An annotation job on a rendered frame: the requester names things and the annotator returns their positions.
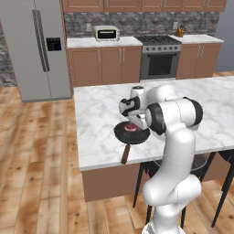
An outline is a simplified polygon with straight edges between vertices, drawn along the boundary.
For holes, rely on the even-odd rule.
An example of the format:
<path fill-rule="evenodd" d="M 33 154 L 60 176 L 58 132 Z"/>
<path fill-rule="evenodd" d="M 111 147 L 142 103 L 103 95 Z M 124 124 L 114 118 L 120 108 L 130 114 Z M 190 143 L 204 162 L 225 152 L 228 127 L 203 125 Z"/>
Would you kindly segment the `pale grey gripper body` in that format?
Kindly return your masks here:
<path fill-rule="evenodd" d="M 130 116 L 127 117 L 127 119 L 130 122 L 137 125 L 141 129 L 146 129 L 147 128 L 147 123 L 146 123 L 144 114 L 130 115 Z"/>

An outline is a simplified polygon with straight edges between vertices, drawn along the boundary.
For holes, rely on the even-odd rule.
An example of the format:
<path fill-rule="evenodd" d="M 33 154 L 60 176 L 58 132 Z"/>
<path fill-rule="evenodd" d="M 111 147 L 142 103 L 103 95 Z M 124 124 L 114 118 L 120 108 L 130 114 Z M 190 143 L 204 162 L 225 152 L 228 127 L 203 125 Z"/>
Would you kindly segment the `red steak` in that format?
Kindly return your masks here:
<path fill-rule="evenodd" d="M 125 130 L 126 130 L 126 131 L 129 131 L 129 132 L 134 132 L 134 131 L 137 131 L 137 130 L 138 130 L 138 126 L 135 125 L 134 123 L 128 123 L 128 124 L 125 126 Z"/>

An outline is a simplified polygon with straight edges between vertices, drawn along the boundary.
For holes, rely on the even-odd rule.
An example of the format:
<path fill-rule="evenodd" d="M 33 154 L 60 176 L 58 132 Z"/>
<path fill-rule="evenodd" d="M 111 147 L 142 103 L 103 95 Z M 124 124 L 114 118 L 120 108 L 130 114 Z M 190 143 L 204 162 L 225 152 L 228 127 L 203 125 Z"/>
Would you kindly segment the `marble top kitchen island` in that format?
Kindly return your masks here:
<path fill-rule="evenodd" d="M 203 120 L 195 129 L 198 154 L 234 148 L 234 76 L 151 80 L 141 85 L 147 90 L 173 85 L 178 96 L 201 104 Z M 153 133 L 146 142 L 133 145 L 127 164 L 121 164 L 125 144 L 117 140 L 113 129 L 125 120 L 118 105 L 130 96 L 132 86 L 126 83 L 74 90 L 79 170 L 87 202 L 132 195 L 139 164 L 162 157 L 165 139 Z"/>

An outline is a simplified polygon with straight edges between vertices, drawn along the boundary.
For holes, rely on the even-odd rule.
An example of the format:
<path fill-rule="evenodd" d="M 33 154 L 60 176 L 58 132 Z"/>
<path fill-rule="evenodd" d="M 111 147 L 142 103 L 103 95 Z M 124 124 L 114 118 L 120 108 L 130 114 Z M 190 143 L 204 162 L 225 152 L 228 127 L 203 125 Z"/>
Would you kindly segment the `brown base cupboards wide run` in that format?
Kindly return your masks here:
<path fill-rule="evenodd" d="M 139 81 L 140 46 L 68 48 L 67 51 L 73 88 Z"/>

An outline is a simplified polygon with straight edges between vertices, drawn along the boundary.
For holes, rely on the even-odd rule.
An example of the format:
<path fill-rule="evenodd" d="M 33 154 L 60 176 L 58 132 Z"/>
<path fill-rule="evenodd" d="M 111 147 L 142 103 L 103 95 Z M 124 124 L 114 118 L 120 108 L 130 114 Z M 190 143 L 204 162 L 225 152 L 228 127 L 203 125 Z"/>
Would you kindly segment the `steel stove with oven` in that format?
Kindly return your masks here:
<path fill-rule="evenodd" d="M 176 76 L 181 42 L 169 36 L 137 37 L 143 43 L 141 80 L 174 78 Z"/>

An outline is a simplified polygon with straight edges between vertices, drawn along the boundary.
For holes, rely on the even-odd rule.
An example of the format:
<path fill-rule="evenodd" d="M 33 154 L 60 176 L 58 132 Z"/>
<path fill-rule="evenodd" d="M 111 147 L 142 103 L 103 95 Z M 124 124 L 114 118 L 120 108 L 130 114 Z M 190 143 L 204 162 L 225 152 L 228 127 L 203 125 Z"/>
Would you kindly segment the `black bar stool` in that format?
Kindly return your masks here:
<path fill-rule="evenodd" d="M 203 181 L 205 174 L 207 172 L 207 169 L 208 169 L 207 162 L 208 162 L 208 159 L 204 154 L 195 155 L 195 158 L 192 164 L 191 174 L 195 175 L 200 181 Z M 136 183 L 136 188 L 135 188 L 135 193 L 134 193 L 134 199 L 133 199 L 133 207 L 135 207 L 136 205 L 143 173 L 146 173 L 147 175 L 149 175 L 149 177 L 153 177 L 155 173 L 158 171 L 161 164 L 162 164 L 161 160 L 140 163 L 137 183 Z"/>
<path fill-rule="evenodd" d="M 218 208 L 217 208 L 217 211 L 216 211 L 216 214 L 215 214 L 215 217 L 213 219 L 211 227 L 214 227 L 215 224 L 216 224 L 219 212 L 222 209 L 223 203 L 224 203 L 225 198 L 227 196 L 227 193 L 229 191 L 229 187 L 230 187 L 230 185 L 232 183 L 232 179 L 234 178 L 234 149 L 227 150 L 227 151 L 219 151 L 218 153 L 221 155 L 221 157 L 225 161 L 227 161 L 228 163 L 230 163 L 230 168 L 229 168 L 228 174 L 226 176 L 225 182 L 223 184 L 223 187 L 221 189 L 222 196 L 221 196 L 221 198 L 219 200 Z"/>

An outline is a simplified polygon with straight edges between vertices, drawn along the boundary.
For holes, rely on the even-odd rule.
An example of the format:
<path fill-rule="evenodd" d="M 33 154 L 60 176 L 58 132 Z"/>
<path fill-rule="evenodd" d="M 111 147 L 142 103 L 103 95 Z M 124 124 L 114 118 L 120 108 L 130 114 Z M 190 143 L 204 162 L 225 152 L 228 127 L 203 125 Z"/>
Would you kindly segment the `brown base cupboards narrow run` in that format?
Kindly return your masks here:
<path fill-rule="evenodd" d="M 220 43 L 183 44 L 176 78 L 184 80 L 212 77 L 220 47 Z"/>

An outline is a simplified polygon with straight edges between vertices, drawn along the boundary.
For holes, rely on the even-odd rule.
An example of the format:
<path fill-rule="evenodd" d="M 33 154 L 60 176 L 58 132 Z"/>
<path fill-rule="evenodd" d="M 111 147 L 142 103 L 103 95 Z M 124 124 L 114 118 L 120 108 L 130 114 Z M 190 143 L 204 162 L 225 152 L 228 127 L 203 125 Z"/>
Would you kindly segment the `cream toaster oven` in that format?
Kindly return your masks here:
<path fill-rule="evenodd" d="M 94 28 L 97 41 L 119 41 L 120 30 L 115 26 L 96 26 Z"/>

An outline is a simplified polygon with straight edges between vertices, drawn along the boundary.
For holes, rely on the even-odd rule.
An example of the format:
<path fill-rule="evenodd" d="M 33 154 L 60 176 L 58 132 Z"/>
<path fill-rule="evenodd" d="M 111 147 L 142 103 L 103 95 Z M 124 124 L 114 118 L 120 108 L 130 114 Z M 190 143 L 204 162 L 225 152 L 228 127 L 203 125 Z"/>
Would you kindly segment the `wooden knife block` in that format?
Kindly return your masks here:
<path fill-rule="evenodd" d="M 182 37 L 185 34 L 186 28 L 184 25 L 181 25 L 175 32 L 176 37 Z"/>

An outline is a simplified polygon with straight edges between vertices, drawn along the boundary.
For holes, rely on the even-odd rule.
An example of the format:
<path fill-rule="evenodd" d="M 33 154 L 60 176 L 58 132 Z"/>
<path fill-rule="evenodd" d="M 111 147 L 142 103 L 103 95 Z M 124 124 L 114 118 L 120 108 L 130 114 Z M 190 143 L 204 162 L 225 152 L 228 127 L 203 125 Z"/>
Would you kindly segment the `grey double door fridge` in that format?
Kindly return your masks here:
<path fill-rule="evenodd" d="M 69 99 L 60 0 L 0 0 L 0 22 L 21 100 Z"/>

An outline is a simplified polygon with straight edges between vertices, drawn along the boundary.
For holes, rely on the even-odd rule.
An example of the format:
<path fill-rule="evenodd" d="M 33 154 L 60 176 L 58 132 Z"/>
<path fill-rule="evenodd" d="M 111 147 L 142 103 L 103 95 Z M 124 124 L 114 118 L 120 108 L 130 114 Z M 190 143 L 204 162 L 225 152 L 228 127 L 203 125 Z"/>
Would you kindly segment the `brown wall cupboards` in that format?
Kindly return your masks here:
<path fill-rule="evenodd" d="M 72 12 L 223 12 L 228 0 L 61 0 Z"/>

